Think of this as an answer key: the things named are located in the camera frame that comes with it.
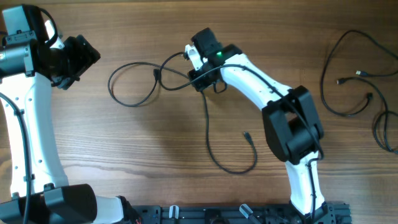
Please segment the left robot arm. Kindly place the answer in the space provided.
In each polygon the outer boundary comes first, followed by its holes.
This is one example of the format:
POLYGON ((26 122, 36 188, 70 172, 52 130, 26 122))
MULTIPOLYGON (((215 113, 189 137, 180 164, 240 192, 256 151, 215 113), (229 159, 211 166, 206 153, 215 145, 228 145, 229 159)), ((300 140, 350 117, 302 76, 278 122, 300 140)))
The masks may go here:
POLYGON ((82 36, 62 40, 43 8, 21 4, 2 12, 1 103, 12 156, 11 199, 4 223, 139 223, 122 196, 97 196, 70 185, 52 125, 52 90, 68 89, 100 59, 82 36))

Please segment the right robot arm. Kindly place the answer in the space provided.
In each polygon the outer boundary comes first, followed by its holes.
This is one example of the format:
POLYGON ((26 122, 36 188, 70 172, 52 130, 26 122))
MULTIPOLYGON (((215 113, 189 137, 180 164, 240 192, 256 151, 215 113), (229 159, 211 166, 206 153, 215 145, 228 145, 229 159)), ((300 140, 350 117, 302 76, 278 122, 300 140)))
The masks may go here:
POLYGON ((290 204, 303 221, 317 221, 325 204, 317 171, 317 162, 324 158, 324 131, 309 90, 272 79, 237 46, 222 46, 209 28, 191 41, 185 56, 193 65, 188 76, 196 91, 223 82, 261 110, 267 145, 287 169, 290 204))

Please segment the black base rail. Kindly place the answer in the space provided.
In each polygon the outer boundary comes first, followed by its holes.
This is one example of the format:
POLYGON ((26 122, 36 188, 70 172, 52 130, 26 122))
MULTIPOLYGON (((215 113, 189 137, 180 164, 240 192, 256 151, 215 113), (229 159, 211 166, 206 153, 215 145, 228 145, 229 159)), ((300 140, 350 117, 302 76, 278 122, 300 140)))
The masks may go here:
POLYGON ((324 203, 315 211, 315 219, 311 214, 301 215, 289 204, 273 204, 265 206, 240 207, 170 207, 135 206, 140 215, 138 223, 145 224, 352 224, 351 210, 348 204, 324 203))

